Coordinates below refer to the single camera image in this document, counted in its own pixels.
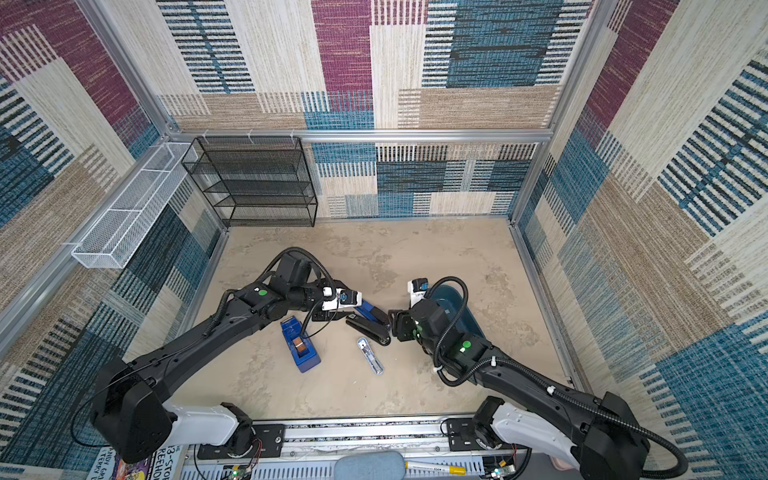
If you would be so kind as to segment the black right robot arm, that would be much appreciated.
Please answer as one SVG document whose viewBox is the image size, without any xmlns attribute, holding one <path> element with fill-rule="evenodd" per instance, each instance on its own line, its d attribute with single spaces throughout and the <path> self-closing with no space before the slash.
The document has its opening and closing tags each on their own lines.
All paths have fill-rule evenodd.
<svg viewBox="0 0 768 480">
<path fill-rule="evenodd" d="M 464 325 L 469 289 L 460 278 L 416 278 L 407 289 L 409 308 L 392 316 L 397 339 L 417 342 L 445 386 L 471 383 L 492 392 L 472 418 L 480 446 L 529 447 L 584 479 L 675 479 L 688 471 L 682 450 L 642 427 L 620 396 L 596 397 L 558 383 Z"/>
</svg>

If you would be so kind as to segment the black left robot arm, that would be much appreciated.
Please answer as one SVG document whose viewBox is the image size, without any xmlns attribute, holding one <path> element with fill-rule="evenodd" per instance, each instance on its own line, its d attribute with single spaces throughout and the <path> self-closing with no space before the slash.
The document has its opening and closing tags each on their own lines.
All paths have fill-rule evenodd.
<svg viewBox="0 0 768 480">
<path fill-rule="evenodd" d="M 230 457 L 248 456 L 256 433 L 240 408 L 227 402 L 182 407 L 172 403 L 174 393 L 229 347 L 291 311 L 333 319 L 362 303 L 361 293 L 334 279 L 313 254 L 288 247 L 255 280 L 226 290 L 206 320 L 131 361 L 116 357 L 103 365 L 93 395 L 71 420 L 87 420 L 127 464 L 176 445 L 210 445 Z"/>
</svg>

